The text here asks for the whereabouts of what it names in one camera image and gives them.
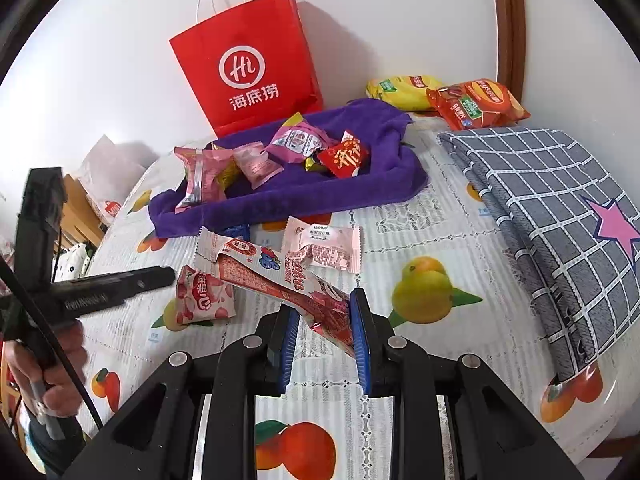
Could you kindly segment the person left hand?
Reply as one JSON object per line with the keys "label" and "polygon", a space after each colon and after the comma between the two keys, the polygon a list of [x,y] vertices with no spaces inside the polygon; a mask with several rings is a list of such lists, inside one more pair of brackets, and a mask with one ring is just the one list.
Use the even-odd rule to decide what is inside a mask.
{"label": "person left hand", "polygon": [[[84,347],[84,326],[80,321],[75,321],[57,330],[55,335],[84,384],[86,378],[82,369],[88,361]],[[32,352],[17,341],[6,343],[6,362],[21,390],[23,401],[33,413],[36,412],[37,401],[32,393],[32,384],[40,380],[50,385],[42,396],[42,403],[51,415],[70,417],[78,413],[82,404],[81,395],[60,363],[42,370]]]}

